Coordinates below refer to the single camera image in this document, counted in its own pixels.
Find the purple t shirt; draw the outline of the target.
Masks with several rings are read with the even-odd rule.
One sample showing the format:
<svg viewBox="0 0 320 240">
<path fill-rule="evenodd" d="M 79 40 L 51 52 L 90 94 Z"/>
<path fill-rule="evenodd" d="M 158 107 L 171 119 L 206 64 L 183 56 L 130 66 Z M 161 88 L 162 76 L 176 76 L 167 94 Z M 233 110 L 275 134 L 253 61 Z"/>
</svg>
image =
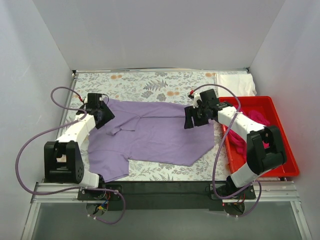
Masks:
<svg viewBox="0 0 320 240">
<path fill-rule="evenodd" d="M 129 175 L 129 161 L 192 166 L 214 147 L 214 125 L 185 129 L 185 106 L 110 99 L 114 119 L 88 137 L 89 170 L 106 182 Z"/>
</svg>

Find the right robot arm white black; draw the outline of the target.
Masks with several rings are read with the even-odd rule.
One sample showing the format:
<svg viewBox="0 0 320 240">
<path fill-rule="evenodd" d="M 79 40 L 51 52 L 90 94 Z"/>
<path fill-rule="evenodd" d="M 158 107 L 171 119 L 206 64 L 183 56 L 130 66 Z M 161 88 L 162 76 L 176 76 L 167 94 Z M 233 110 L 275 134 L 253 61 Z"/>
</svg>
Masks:
<svg viewBox="0 0 320 240">
<path fill-rule="evenodd" d="M 285 145 L 277 126 L 258 123 L 240 112 L 227 101 L 220 101 L 213 89 L 188 95 L 193 100 L 185 107 L 185 129 L 200 127 L 214 120 L 227 126 L 227 131 L 235 132 L 245 143 L 246 162 L 226 179 L 218 194 L 237 199 L 245 192 L 248 184 L 261 175 L 287 162 Z"/>
</svg>

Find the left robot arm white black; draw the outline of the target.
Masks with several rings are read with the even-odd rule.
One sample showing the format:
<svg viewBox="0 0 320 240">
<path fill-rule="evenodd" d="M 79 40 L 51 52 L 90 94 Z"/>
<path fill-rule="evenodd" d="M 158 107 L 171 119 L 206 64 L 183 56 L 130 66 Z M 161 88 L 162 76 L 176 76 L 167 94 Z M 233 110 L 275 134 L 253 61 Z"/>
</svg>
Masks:
<svg viewBox="0 0 320 240">
<path fill-rule="evenodd" d="M 44 176 L 51 183 L 70 183 L 89 188 L 95 200 L 106 196 L 100 176 L 85 169 L 80 147 L 92 130 L 102 128 L 115 118 L 101 93 L 89 93 L 76 113 L 76 123 L 55 141 L 44 145 Z"/>
</svg>

